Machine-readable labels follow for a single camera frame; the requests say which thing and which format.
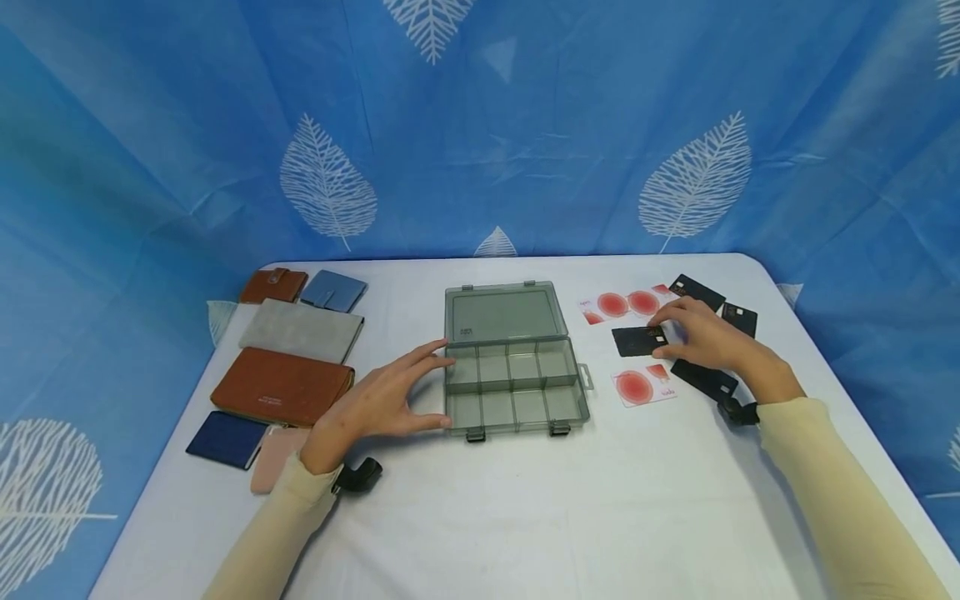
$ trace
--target blue curtain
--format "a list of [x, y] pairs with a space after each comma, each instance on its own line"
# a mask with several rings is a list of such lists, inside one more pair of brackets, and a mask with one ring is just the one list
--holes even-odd
[[96, 453], [0, 596], [85, 597], [294, 258], [748, 253], [960, 549], [960, 0], [7, 0], [0, 53], [0, 460]]

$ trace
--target white table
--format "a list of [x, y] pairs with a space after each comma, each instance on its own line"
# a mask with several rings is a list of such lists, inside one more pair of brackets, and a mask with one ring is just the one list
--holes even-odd
[[[756, 310], [757, 338], [822, 398], [953, 594], [960, 567], [759, 263], [741, 254], [348, 263], [283, 263], [366, 280], [354, 312], [367, 323], [348, 363], [358, 376], [444, 334], [444, 289], [525, 279], [554, 282], [577, 356], [596, 384], [590, 421], [466, 444], [444, 434], [368, 444], [384, 467], [369, 495], [341, 499], [301, 559], [287, 598], [827, 597], [790, 494], [758, 447], [683, 382], [682, 396], [622, 406], [609, 374], [609, 327], [577, 301], [683, 272]], [[238, 307], [92, 597], [197, 598], [262, 498], [250, 474], [184, 449], [213, 408], [210, 392], [238, 353], [256, 307]], [[434, 373], [415, 410], [442, 412]]]

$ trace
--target person's left hand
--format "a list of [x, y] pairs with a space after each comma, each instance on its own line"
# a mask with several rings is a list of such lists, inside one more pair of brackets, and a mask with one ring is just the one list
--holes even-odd
[[334, 470], [347, 450], [360, 438], [373, 435], [406, 436], [418, 431], [450, 426], [447, 415], [415, 415], [407, 395], [421, 377], [434, 369], [453, 364], [452, 358], [434, 354], [446, 346], [436, 340], [374, 369], [313, 426], [300, 460], [312, 473]]

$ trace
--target hand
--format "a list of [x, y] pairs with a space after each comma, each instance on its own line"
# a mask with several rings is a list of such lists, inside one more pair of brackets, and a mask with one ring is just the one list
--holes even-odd
[[690, 296], [673, 300], [657, 311], [649, 325], [676, 321], [686, 331], [686, 344], [654, 350], [654, 358], [683, 360], [709, 369], [738, 371], [752, 356], [770, 351], [757, 340], [717, 316], [710, 307]]
[[407, 395], [421, 377], [434, 369], [453, 364], [435, 351], [446, 340], [424, 344], [374, 369], [313, 426], [300, 460], [314, 474], [334, 470], [343, 462], [349, 448], [360, 438], [373, 435], [406, 436], [418, 431], [443, 429], [451, 424], [447, 415], [415, 415]]
[[654, 350], [654, 358], [682, 358], [708, 369], [740, 375], [758, 404], [805, 396], [797, 377], [775, 352], [717, 316], [699, 300], [684, 296], [657, 311], [649, 325], [676, 321], [686, 331], [686, 344]]

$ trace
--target card with red design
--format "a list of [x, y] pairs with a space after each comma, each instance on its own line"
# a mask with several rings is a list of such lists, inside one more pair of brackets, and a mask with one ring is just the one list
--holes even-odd
[[677, 298], [679, 296], [663, 284], [649, 288], [637, 287], [625, 292], [609, 291], [582, 300], [580, 312], [591, 325], [620, 320], [646, 324], [661, 306]]
[[658, 360], [625, 359], [620, 371], [611, 378], [617, 396], [627, 408], [677, 397], [670, 370]]

